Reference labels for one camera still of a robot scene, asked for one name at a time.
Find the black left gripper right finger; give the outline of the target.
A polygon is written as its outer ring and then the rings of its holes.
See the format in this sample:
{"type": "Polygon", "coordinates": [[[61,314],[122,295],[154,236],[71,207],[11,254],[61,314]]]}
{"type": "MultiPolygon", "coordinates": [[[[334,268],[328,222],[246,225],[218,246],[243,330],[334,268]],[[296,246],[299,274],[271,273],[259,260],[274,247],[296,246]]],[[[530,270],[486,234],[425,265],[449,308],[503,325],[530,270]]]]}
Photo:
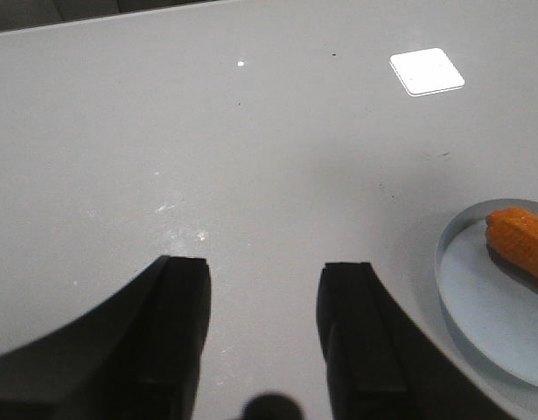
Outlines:
{"type": "Polygon", "coordinates": [[[508,419],[425,336],[368,262],[329,262],[316,320],[335,419],[508,419]]]}

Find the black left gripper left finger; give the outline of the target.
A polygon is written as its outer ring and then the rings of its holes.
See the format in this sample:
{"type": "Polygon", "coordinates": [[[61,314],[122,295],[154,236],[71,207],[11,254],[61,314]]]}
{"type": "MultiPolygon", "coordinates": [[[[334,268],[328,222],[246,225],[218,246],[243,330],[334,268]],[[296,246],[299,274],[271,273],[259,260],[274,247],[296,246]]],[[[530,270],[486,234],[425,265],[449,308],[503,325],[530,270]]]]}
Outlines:
{"type": "Polygon", "coordinates": [[[189,419],[211,311],[202,258],[163,255],[60,329],[0,355],[0,419],[189,419]]]}

